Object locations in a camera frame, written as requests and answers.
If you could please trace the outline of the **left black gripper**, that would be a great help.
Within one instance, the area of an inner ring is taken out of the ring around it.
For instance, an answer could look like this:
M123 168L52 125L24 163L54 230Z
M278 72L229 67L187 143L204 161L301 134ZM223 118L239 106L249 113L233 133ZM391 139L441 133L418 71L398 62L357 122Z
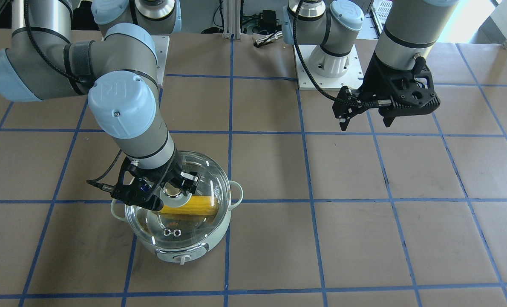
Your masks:
M388 99L391 101L389 105L378 105L386 128L396 117L426 115L439 108L441 100L423 56L414 58L413 68L397 70L373 54L359 90L341 87L332 110L339 119L341 130L346 131L353 117L368 110L367 105L373 106L375 101Z

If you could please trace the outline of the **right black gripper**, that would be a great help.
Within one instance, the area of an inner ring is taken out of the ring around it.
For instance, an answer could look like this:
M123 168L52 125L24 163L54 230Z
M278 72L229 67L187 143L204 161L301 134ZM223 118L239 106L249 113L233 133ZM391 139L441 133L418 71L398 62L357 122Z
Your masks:
M163 188L169 182L184 196L189 196L195 194L201 178L199 172L183 171L178 156L172 156L164 165L150 170L133 165L129 158L125 158L111 197L128 206L159 211L164 201L156 194L158 188Z

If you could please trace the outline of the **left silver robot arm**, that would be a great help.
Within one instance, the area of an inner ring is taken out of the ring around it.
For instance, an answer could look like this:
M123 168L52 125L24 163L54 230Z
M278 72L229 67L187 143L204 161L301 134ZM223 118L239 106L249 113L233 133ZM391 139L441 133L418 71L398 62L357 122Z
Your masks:
M289 0L283 7L282 35L296 53L302 89L333 101L341 130L351 119L378 110L386 127L397 117L437 110L427 57L453 14L456 0L393 0L362 80L351 68L365 25L364 10L351 0Z

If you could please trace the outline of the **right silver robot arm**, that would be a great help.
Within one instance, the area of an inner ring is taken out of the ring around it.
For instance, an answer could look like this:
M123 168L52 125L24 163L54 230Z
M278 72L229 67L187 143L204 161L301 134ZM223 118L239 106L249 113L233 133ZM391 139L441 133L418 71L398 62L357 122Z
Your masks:
M72 1L14 0L12 47L0 50L0 94L10 101L87 96L125 159L115 184L88 180L152 211L192 200L201 175L185 171L158 107L153 34L178 28L176 0L94 0L102 41L71 41Z

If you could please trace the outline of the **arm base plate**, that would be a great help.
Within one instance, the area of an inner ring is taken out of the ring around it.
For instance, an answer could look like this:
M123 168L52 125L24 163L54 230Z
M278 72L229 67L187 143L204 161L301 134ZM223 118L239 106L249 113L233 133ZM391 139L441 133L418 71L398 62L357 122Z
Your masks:
M358 89L363 83L364 74L355 45L341 58L328 55L315 45L300 45L300 51L308 71L324 91L339 91L343 86Z
M154 41L157 55L157 64L156 64L157 86L160 89L162 89L168 51L170 46L170 37L168 35L151 35L151 38Z

